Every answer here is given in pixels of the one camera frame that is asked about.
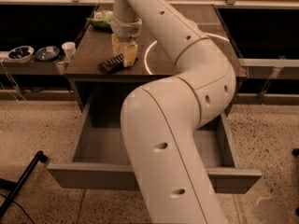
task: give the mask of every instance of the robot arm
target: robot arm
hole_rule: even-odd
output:
[[[132,42],[141,18],[179,70],[137,88],[121,110],[123,141],[152,222],[226,223],[193,132],[231,102],[233,67],[194,22],[164,0],[115,0],[114,14],[118,40]]]

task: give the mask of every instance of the white cup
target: white cup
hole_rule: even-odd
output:
[[[71,41],[65,42],[63,43],[62,48],[64,50],[67,60],[70,61],[76,52],[75,42],[71,42]]]

